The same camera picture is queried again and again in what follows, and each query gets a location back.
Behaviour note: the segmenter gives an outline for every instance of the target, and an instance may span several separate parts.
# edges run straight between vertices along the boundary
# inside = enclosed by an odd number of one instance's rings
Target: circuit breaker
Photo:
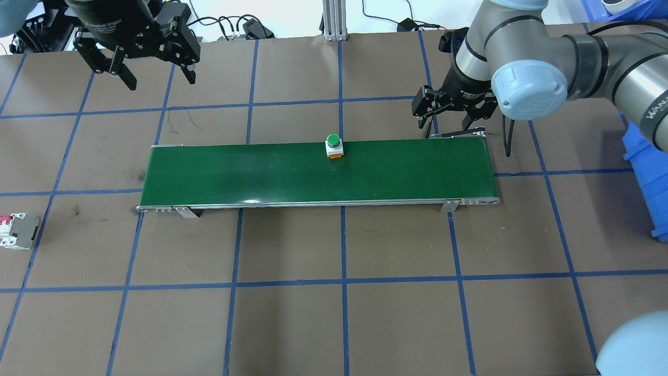
[[[0,215],[0,246],[10,250],[33,247],[39,219],[26,213]]]

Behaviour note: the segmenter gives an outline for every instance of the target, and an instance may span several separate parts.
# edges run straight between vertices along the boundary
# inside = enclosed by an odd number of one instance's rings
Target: blue tape grid line
[[[668,274],[668,269],[646,270],[602,270],[592,272],[575,272],[578,278],[613,277],[613,276],[661,276]],[[391,284],[414,282],[457,282],[489,281],[489,280],[542,280],[555,278],[571,278],[570,272],[561,273],[526,273],[526,274],[478,274],[462,276],[414,276],[414,277],[375,277],[375,278],[346,278],[350,284]],[[276,286],[329,286],[342,284],[343,279],[324,280],[279,280],[262,282],[237,282],[236,288],[276,287]],[[207,288],[232,288],[232,282],[214,282],[197,284],[147,284],[129,286],[66,286],[66,287],[27,287],[24,293],[35,292],[91,292],[91,291],[157,291],[157,290],[198,290]],[[20,288],[0,288],[0,294],[15,294]]]
[[[593,170],[570,170],[570,171],[547,171],[550,176],[553,175],[592,175],[592,174],[609,174],[609,173],[632,173],[633,169],[593,169]],[[523,173],[496,173],[495,177],[526,177],[526,176],[543,176],[542,172],[529,171]],[[130,189],[90,189],[82,191],[56,191],[55,195],[117,195],[123,193],[141,193],[141,188]],[[0,192],[0,197],[21,197],[21,196],[50,196],[51,191],[34,191],[34,192]]]
[[[343,44],[337,42],[339,67],[339,136],[343,139]],[[341,322],[343,323],[343,374],[350,376],[350,347],[348,341],[348,268],[345,236],[345,206],[341,207]]]
[[[257,75],[257,55],[260,46],[260,41],[255,41],[255,48],[253,50],[253,70],[250,74],[250,95],[248,98],[248,124],[246,126],[246,145],[251,143],[251,132],[253,126],[253,99],[255,98],[255,78]],[[227,331],[225,334],[225,350],[222,361],[222,374],[227,376],[230,374],[230,356],[232,353],[232,330],[234,328],[234,304],[236,302],[236,287],[239,274],[239,257],[241,253],[241,230],[244,221],[244,209],[239,209],[238,219],[236,222],[236,241],[234,243],[234,263],[232,264],[232,283],[230,284],[230,304],[227,310]]]
[[[452,254],[455,261],[455,273],[457,274],[457,287],[462,307],[462,322],[464,324],[464,337],[466,338],[466,352],[468,354],[468,365],[471,375],[476,376],[476,361],[473,356],[473,343],[471,341],[471,330],[468,322],[468,310],[466,309],[466,295],[464,294],[464,279],[462,278],[462,266],[459,260],[459,249],[457,247],[457,233],[452,213],[448,213],[448,224],[450,225],[450,240],[452,241]]]
[[[21,58],[21,62],[19,62],[18,68],[16,68],[16,73],[14,73],[14,78],[11,81],[11,84],[9,85],[9,89],[7,90],[7,94],[5,95],[5,99],[2,101],[2,105],[0,106],[0,115],[2,115],[3,111],[5,110],[5,107],[7,106],[7,102],[9,101],[9,95],[11,94],[11,91],[14,90],[14,85],[16,85],[16,80],[19,79],[19,73],[21,73],[21,69],[23,68],[23,63],[25,62],[25,57],[27,55],[23,54],[23,57]]]
[[[175,66],[172,65],[172,69],[169,73],[169,79],[167,80],[167,89],[165,89],[165,96],[162,101],[162,108],[160,110],[160,121],[158,122],[158,129],[156,130],[156,138],[154,145],[160,143],[160,136],[162,135],[162,126],[165,120],[165,113],[167,112],[167,103],[169,103],[169,95],[172,90],[172,81],[174,79],[174,70]],[[139,238],[142,232],[142,223],[144,222],[144,213],[140,213],[137,219],[137,228],[134,233],[134,241],[132,242],[132,251],[130,252],[130,261],[128,262],[128,272],[126,273],[126,281],[123,286],[123,297],[121,297],[121,305],[118,309],[118,318],[116,320],[116,328],[114,330],[114,339],[112,340],[112,350],[109,353],[109,361],[107,362],[107,376],[112,375],[114,370],[114,359],[116,358],[116,349],[118,348],[118,337],[121,333],[121,326],[123,325],[123,317],[125,315],[125,307],[128,301],[128,291],[130,290],[130,280],[132,279],[132,270],[134,268],[134,259],[137,255],[137,246],[139,245]]]
[[[388,100],[411,100],[412,96],[374,96],[367,98],[337,98],[337,99],[322,99],[322,100],[294,100],[288,102],[259,102],[252,103],[253,107],[267,107],[267,106],[294,106],[298,104],[323,104],[323,103],[349,103],[349,102],[383,102]],[[209,104],[206,106],[172,106],[168,107],[169,111],[190,111],[190,110],[210,110],[215,108],[239,108],[251,107],[251,103],[237,103],[237,104]],[[23,115],[7,115],[0,116],[0,120],[9,119],[24,119],[24,118],[55,118],[61,116],[90,116],[90,115],[108,115],[108,114],[131,114],[138,112],[161,112],[162,108],[137,108],[131,110],[105,110],[105,111],[80,111],[80,112],[61,112],[51,114],[23,114]]]
[[[79,107],[79,111],[81,112],[84,109],[84,106],[86,105],[86,100],[88,99],[88,94],[90,93],[90,88],[93,85],[93,79],[95,77],[95,74],[91,73],[90,78],[88,79],[88,85],[86,86],[86,92],[83,95],[83,99],[81,100],[81,106]],[[69,140],[67,142],[67,147],[65,148],[65,154],[63,155],[63,160],[60,163],[60,168],[58,169],[58,175],[55,178],[55,183],[53,183],[53,189],[51,190],[51,195],[49,198],[49,203],[46,207],[46,211],[44,212],[43,220],[41,227],[39,228],[39,232],[37,233],[37,238],[35,239],[35,245],[33,247],[33,251],[30,254],[30,261],[28,261],[28,268],[25,271],[25,274],[23,276],[23,283],[21,285],[21,289],[19,290],[19,294],[16,298],[16,303],[14,304],[14,310],[11,313],[11,318],[9,319],[9,324],[7,325],[7,330],[5,331],[5,336],[3,338],[2,345],[0,346],[0,362],[2,362],[3,357],[5,356],[5,350],[7,349],[7,343],[9,342],[9,336],[11,334],[11,330],[14,327],[14,322],[16,321],[16,316],[19,312],[19,307],[21,306],[21,301],[23,300],[23,295],[25,294],[25,288],[28,283],[28,279],[30,278],[30,273],[33,269],[33,265],[35,264],[35,258],[37,257],[37,251],[39,249],[39,245],[41,243],[41,238],[42,235],[44,234],[44,228],[46,227],[47,219],[49,218],[49,213],[51,212],[51,207],[53,205],[53,200],[55,199],[55,192],[58,190],[58,185],[60,184],[60,179],[63,176],[63,171],[65,170],[65,164],[67,163],[67,158],[69,157],[69,152],[72,148],[72,144],[74,142],[74,136],[76,135],[77,128],[79,127],[79,122],[81,120],[81,116],[77,116],[74,125],[72,126],[72,132],[69,135]]]
[[[566,240],[566,232],[564,231],[563,223],[561,222],[561,215],[559,214],[559,208],[556,204],[556,199],[554,197],[554,191],[552,190],[552,183],[550,182],[550,175],[547,173],[547,168],[545,167],[545,160],[543,159],[542,151],[540,149],[540,143],[538,141],[538,135],[536,134],[536,129],[534,128],[534,123],[529,121],[529,129],[531,131],[531,137],[534,140],[536,145],[536,152],[538,153],[538,160],[540,161],[540,168],[542,169],[545,185],[547,186],[547,191],[550,196],[550,202],[552,203],[552,210],[554,212],[554,218],[556,220],[556,225],[559,230],[559,236],[561,237],[561,244],[564,247],[564,255],[566,257],[566,262],[568,264],[568,270],[573,282],[573,288],[575,290],[575,297],[578,301],[578,306],[580,308],[580,315],[582,316],[582,325],[584,326],[584,331],[587,334],[587,341],[589,342],[589,349],[591,350],[592,358],[594,362],[598,357],[598,352],[596,350],[596,345],[594,343],[594,336],[591,333],[591,327],[589,326],[589,318],[587,317],[587,310],[585,309],[585,302],[582,299],[582,292],[580,291],[580,284],[578,283],[578,276],[575,273],[575,266],[573,265],[573,260],[570,256],[570,250],[568,248],[568,242]]]
[[[424,61],[424,70],[427,73],[427,85],[434,87],[434,85],[432,85],[432,73],[429,69],[429,60],[427,59],[427,48],[425,47],[424,44],[424,37],[422,36],[422,30],[418,30],[417,34],[418,34],[417,36],[420,37],[420,49],[422,50],[422,60]],[[436,116],[434,117],[434,132],[436,134],[441,133],[438,130],[438,118],[436,118]]]
[[[350,376],[350,346],[348,340],[348,261],[345,234],[345,206],[341,207],[341,306],[343,308],[343,374]]]

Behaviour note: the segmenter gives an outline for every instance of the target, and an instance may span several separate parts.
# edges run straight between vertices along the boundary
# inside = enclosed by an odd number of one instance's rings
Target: green conveyor belt
[[[138,209],[498,201],[482,136],[344,148],[329,159],[324,143],[154,147]]]

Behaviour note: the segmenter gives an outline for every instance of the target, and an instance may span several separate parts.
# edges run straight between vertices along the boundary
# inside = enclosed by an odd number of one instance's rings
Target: cable
[[[592,30],[587,33],[587,35],[595,35],[600,32],[614,29],[616,27],[621,27],[621,26],[628,26],[628,25],[640,25],[640,26],[649,26],[649,27],[655,27],[661,31],[664,31],[665,33],[668,33],[668,26],[663,25],[662,23],[656,22],[656,21],[622,21],[622,22],[617,22],[617,23],[611,23],[609,25],[605,25],[603,27],[599,27],[596,30]]]
[[[236,30],[237,30],[237,31],[239,31],[239,23],[241,22],[241,20],[242,20],[242,19],[243,19],[243,20],[247,20],[247,19],[246,19],[247,17],[255,18],[255,21],[258,21],[258,22],[260,23],[260,25],[262,25],[262,26],[264,27],[264,25],[262,24],[262,21],[260,21],[260,19],[259,19],[258,17],[255,17],[255,16],[252,15],[252,14],[235,15],[235,16],[233,16],[233,17],[238,17],[238,19],[237,19],[237,21],[236,21]]]
[[[408,9],[411,11],[411,19],[413,19],[413,5],[411,5],[410,0],[406,0],[406,3],[408,3]]]
[[[376,15],[368,15],[367,12],[366,12],[366,10],[364,9],[364,0],[362,0],[362,14],[364,14],[364,15],[367,16],[368,18],[384,19],[385,21],[394,22],[394,23],[396,23],[397,25],[399,25],[399,23],[398,23],[397,21],[394,21],[393,19],[389,19],[389,18],[385,18],[385,17],[378,17],[378,16],[376,16]]]
[[[501,122],[501,131],[503,131],[503,146],[506,149],[506,157],[510,158],[510,150],[512,148],[512,131],[515,127],[515,120],[510,119],[510,128],[508,128],[508,140],[506,140],[506,115],[503,116]]]
[[[34,52],[45,52],[42,44],[37,41],[37,38],[32,34],[32,31],[25,25],[16,32],[16,36],[19,37],[24,44],[27,44]]]
[[[232,34],[234,34],[234,26],[232,26],[232,21],[230,21],[230,18],[229,18],[229,17],[225,17],[225,16],[223,16],[223,15],[221,15],[220,17],[218,17],[218,20],[219,20],[219,21],[222,21],[223,19],[226,19],[227,22],[230,24],[230,30],[232,31]]]
[[[413,22],[421,23],[421,25],[419,25],[420,27],[427,27],[427,28],[430,28],[430,29],[443,29],[443,30],[446,30],[446,31],[448,30],[447,28],[445,28],[445,27],[443,27],[443,26],[441,26],[437,23],[428,23],[428,22],[425,22],[425,21],[417,21],[417,20],[413,20]]]
[[[214,20],[215,22],[212,22],[212,23],[203,23],[202,21],[204,21],[205,19],[212,19],[212,20]],[[213,18],[213,17],[202,17],[202,18],[198,18],[198,19],[194,20],[193,22],[190,22],[190,23],[188,24],[188,26],[194,25],[195,23],[198,23],[198,22],[201,23],[201,24],[204,25],[204,26],[211,26],[211,25],[218,24],[218,26],[220,27],[220,31],[222,32],[222,36],[225,38],[225,40],[227,40],[227,41],[230,40],[230,38],[227,37],[227,33],[225,32],[225,27],[223,27],[222,22],[220,22],[220,19],[219,19],[219,18]]]
[[[192,9],[193,14],[195,14],[195,18],[200,18],[200,15],[197,14],[197,11],[195,10],[195,6],[192,4],[192,0],[188,0],[188,2],[190,3],[190,8]]]

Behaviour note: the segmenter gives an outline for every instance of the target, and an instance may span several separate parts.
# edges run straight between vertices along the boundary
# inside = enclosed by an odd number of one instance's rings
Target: green push button
[[[339,146],[340,142],[341,142],[341,139],[339,138],[338,134],[330,134],[329,136],[327,136],[327,144],[330,147],[335,148],[335,147]]]

